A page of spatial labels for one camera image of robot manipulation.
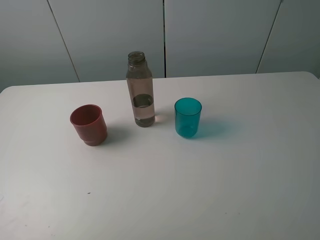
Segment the teal transparent cup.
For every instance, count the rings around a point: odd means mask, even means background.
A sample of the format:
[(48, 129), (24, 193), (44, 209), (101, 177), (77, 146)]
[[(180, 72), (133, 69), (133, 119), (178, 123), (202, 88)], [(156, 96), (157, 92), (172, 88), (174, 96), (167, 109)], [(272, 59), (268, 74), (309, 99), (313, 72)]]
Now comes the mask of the teal transparent cup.
[(175, 130), (183, 138), (192, 138), (198, 131), (202, 104), (194, 98), (184, 97), (174, 104)]

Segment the clear plastic water bottle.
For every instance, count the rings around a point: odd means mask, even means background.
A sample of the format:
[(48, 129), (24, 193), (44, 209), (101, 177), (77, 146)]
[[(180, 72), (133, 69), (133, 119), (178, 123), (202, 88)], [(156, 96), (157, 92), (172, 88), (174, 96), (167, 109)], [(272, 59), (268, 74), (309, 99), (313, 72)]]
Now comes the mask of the clear plastic water bottle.
[(135, 123), (142, 128), (152, 126), (155, 122), (153, 75), (142, 51), (128, 54), (126, 82)]

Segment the red plastic cup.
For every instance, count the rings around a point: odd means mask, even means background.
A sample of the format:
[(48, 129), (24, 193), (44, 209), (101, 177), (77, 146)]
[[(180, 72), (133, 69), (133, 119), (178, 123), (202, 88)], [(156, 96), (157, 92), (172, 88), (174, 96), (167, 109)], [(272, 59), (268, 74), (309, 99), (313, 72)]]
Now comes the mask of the red plastic cup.
[(80, 139), (88, 146), (98, 146), (108, 136), (102, 109), (94, 104), (78, 107), (70, 115), (70, 122)]

